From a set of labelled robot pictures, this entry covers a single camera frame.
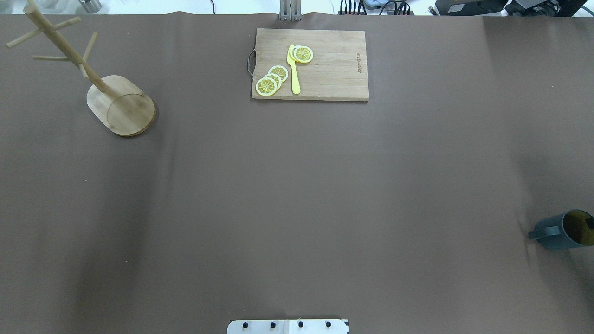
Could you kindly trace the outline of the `wooden cup storage rack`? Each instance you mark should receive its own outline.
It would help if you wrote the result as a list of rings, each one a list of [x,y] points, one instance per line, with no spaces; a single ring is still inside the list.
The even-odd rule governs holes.
[[[33,0],[28,0],[23,13],[36,25],[36,29],[6,43],[8,49],[23,44],[39,34],[44,34],[63,53],[63,56],[36,55],[32,58],[37,61],[74,64],[83,78],[92,83],[86,95],[86,102],[91,112],[107,129],[121,137],[140,135],[148,129],[156,117],[155,102],[127,78],[118,75],[100,77],[89,64],[88,59],[98,33],[93,32],[83,55],[76,51],[61,34],[62,28],[80,23],[81,17],[74,17],[53,25]]]

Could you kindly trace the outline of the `lemon slice of stack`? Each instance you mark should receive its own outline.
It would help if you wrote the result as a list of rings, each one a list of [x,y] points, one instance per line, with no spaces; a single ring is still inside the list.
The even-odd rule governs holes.
[[[273,80],[261,78],[255,83],[255,92],[260,96],[272,96],[277,91],[274,85]]]
[[[277,76],[280,76],[282,82],[285,82],[288,79],[289,76],[289,71],[286,67],[282,66],[282,65],[275,65],[272,66],[269,69],[269,74],[276,74]]]
[[[275,73],[269,73],[266,76],[264,76],[264,78],[273,80],[274,87],[276,90],[278,90],[283,83],[282,78],[278,74],[275,74]]]

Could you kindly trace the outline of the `dark blue cup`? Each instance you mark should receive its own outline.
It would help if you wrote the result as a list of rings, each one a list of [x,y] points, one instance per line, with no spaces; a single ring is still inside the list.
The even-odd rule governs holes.
[[[528,233],[548,250],[567,250],[594,245],[594,218],[592,214],[573,209],[539,221]]]

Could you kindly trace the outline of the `middle lemon slice of stack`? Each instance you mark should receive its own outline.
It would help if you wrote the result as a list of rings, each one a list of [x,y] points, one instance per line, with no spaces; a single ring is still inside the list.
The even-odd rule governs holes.
[[[275,73],[269,73],[266,76],[264,76],[264,78],[273,80],[274,87],[276,90],[278,90],[283,83],[282,78],[278,74],[275,74]]]

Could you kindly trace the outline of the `front lemon slice of stack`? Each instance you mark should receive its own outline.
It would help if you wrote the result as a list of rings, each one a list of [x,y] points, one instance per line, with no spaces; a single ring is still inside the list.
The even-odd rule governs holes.
[[[255,92],[260,96],[272,96],[277,91],[274,85],[273,80],[261,78],[255,83]]]

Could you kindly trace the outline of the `aluminium frame post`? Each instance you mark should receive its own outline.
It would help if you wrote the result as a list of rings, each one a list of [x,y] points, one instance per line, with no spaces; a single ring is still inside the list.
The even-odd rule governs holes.
[[[301,0],[280,0],[279,2],[279,19],[284,22],[301,21],[302,15]]]

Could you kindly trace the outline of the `lemon slice near knife blade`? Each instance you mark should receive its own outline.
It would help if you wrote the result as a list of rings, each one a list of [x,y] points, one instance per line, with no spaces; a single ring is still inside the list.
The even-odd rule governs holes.
[[[299,63],[310,63],[313,60],[314,52],[313,50],[305,45],[296,45],[295,47],[295,57],[299,59]]]

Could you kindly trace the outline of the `back lemon slice of stack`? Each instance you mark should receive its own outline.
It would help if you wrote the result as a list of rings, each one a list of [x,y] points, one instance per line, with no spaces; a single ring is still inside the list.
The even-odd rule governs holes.
[[[282,66],[282,65],[275,65],[272,66],[269,69],[269,74],[276,74],[277,76],[280,76],[282,82],[285,82],[288,79],[289,76],[289,71],[286,67]]]

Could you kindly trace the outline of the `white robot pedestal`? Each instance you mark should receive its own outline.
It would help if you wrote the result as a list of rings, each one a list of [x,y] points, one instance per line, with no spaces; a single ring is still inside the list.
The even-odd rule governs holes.
[[[344,319],[268,319],[235,320],[227,326],[227,334],[348,334],[349,322]]]

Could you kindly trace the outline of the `small steel cup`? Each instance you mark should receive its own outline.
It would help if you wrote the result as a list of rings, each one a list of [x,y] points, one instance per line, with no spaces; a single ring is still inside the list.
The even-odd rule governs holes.
[[[100,0],[79,0],[78,2],[87,13],[98,13],[103,7]]]

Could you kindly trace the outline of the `wooden cutting board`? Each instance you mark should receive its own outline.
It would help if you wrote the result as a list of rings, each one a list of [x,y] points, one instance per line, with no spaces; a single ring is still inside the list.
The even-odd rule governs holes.
[[[286,62],[290,44],[305,45],[314,52],[310,63],[296,63],[301,93],[291,92],[291,69]],[[255,34],[255,68],[251,87],[272,66],[282,65],[288,79],[266,99],[284,101],[369,101],[366,34],[363,31],[258,28]]]

